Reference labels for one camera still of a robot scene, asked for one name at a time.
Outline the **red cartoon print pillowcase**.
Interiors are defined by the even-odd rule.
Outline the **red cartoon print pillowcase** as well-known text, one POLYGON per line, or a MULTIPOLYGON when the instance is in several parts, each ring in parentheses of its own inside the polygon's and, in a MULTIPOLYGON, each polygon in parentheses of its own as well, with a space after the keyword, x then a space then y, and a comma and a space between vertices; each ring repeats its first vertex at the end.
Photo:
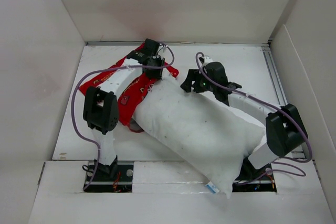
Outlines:
MULTIPOLYGON (((138 48, 112 65, 109 71, 80 85, 79 91, 85 96, 83 119, 90 129, 107 134, 117 123, 121 123, 132 132, 142 132, 132 117, 137 106, 159 81, 145 76, 143 62, 146 55, 156 55, 161 44, 146 39, 138 48)), ((164 69, 175 78, 179 75, 179 71, 170 63, 165 62, 164 69)))

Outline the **white pillow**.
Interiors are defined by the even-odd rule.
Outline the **white pillow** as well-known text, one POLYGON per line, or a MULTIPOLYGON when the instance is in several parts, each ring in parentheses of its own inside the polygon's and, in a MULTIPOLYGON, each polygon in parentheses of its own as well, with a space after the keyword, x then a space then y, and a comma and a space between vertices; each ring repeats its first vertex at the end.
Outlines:
POLYGON ((197 93, 185 93, 164 77, 137 106, 133 118, 148 135, 168 147, 212 182, 227 198, 243 159, 266 135, 227 106, 197 93))

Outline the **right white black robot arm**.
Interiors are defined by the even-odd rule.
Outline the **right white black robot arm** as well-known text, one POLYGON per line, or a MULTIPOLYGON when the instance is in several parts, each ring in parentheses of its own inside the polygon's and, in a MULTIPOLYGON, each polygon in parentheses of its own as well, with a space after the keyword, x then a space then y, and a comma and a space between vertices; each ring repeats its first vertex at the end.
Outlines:
POLYGON ((308 141, 308 133, 298 109, 288 103, 273 105, 242 91, 242 86, 228 80, 224 66, 217 61, 196 61, 197 68, 189 69, 181 88, 187 92, 211 92, 215 99, 239 109, 261 122, 266 128, 266 142, 243 160, 238 176, 244 182, 265 175, 271 162, 285 158, 295 148, 308 141))

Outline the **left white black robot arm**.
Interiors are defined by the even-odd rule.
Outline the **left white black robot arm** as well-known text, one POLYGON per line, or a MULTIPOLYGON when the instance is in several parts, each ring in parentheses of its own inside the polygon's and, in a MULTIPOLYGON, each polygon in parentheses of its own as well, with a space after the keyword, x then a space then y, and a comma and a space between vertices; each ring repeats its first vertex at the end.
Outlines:
POLYGON ((112 180, 118 176, 113 130, 118 123, 130 125, 147 88, 161 79, 167 66, 165 50, 165 44, 146 39, 109 71, 100 72, 79 87, 85 96, 83 119, 92 130, 98 149, 97 159, 89 167, 94 172, 92 179, 112 180))

